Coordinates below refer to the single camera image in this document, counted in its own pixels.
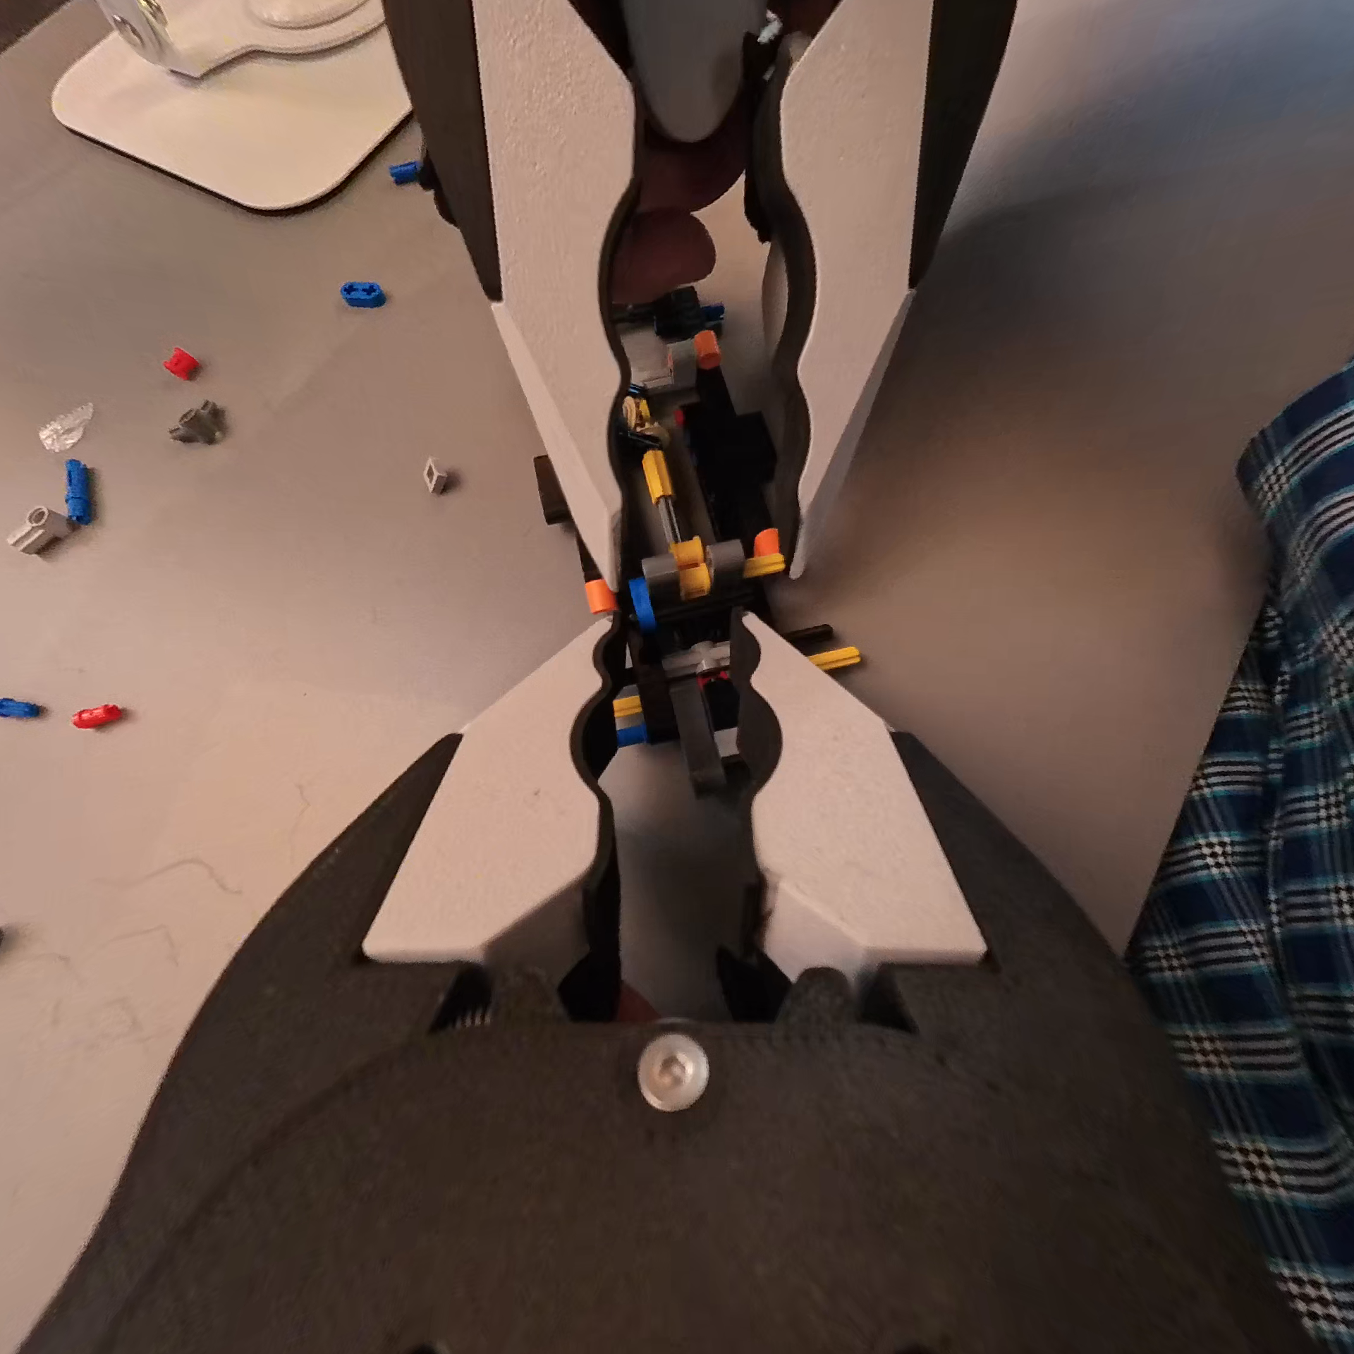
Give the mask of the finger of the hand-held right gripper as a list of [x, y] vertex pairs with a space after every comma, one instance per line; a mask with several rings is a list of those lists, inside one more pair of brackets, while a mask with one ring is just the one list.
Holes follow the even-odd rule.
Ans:
[[620, 575], [620, 361], [604, 256], [634, 179], [631, 84], [567, 2], [476, 2], [501, 297], [491, 311], [573, 527]]
[[771, 516], [807, 569], [913, 298], [908, 282], [933, 3], [837, 3], [783, 37], [755, 114], [752, 184], [770, 234], [763, 314]]

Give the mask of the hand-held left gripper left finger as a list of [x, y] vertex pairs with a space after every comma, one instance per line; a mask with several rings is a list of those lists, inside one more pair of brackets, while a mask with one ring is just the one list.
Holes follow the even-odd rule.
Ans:
[[530, 969], [570, 1017], [615, 1015], [620, 882], [597, 780], [623, 656], [621, 622], [594, 621], [462, 729], [364, 956]]

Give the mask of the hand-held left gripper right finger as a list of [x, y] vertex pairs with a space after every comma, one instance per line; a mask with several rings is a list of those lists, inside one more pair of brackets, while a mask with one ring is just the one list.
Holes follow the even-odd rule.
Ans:
[[736, 1022], [775, 1019], [810, 970], [854, 1006], [881, 970], [971, 967], [987, 943], [884, 719], [750, 612], [731, 624], [749, 882], [718, 983]]

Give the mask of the black lego chassis assembly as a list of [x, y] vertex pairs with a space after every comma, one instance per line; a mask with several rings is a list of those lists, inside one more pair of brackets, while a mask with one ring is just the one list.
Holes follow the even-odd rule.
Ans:
[[[718, 793], [741, 764], [731, 624], [750, 612], [837, 685], [862, 664], [831, 648], [828, 624], [784, 630], [767, 587], [784, 579], [773, 524], [775, 448], [758, 411], [736, 405], [721, 366], [723, 306], [692, 287], [605, 314], [620, 361], [610, 458], [621, 495], [620, 575], [605, 583], [570, 519], [547, 453], [534, 485], [547, 525], [567, 527], [592, 621], [618, 619], [623, 669], [613, 687], [617, 749], [673, 743], [696, 793]], [[647, 580], [657, 633], [639, 632], [628, 580]]]

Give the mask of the person's right hand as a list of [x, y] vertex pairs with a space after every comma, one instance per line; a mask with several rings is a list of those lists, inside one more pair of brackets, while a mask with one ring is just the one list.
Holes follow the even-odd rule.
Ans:
[[649, 303], [707, 277], [715, 243], [699, 221], [742, 174], [750, 111], [736, 103], [704, 140], [676, 142], [644, 127], [636, 158], [636, 205], [621, 229], [610, 269], [615, 306]]

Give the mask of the person's plaid shirt torso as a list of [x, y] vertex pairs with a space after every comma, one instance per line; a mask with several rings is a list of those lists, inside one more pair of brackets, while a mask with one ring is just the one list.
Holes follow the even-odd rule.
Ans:
[[1245, 445], [1266, 571], [1126, 962], [1277, 1289], [1352, 1351], [1352, 364]]

